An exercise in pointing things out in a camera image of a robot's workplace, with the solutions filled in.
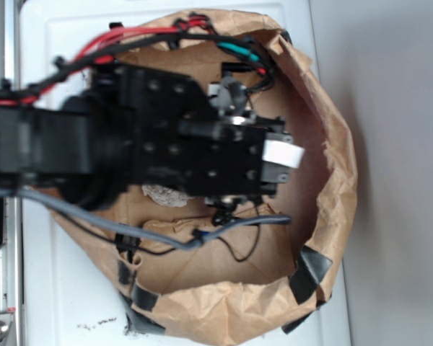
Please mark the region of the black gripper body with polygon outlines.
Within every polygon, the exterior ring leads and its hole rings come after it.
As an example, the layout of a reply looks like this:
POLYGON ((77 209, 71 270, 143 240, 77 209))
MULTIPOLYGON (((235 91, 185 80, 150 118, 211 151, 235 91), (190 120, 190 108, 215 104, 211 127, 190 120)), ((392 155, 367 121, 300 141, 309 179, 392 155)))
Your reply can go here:
POLYGON ((223 203, 274 195, 304 155, 283 119, 257 115, 225 76, 205 91, 190 76, 129 64, 98 66, 90 94, 126 141, 128 185, 159 185, 223 203))

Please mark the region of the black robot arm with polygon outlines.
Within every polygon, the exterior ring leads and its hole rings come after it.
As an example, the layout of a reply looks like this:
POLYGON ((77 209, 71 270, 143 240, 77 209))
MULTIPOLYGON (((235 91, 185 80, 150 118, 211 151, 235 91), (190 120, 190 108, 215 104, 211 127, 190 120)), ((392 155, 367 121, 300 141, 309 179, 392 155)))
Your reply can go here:
POLYGON ((54 187, 102 210, 131 185, 192 197, 273 195, 302 160, 281 118, 259 117, 231 76, 205 92, 183 75, 95 66, 60 110, 0 107, 0 187, 54 187))

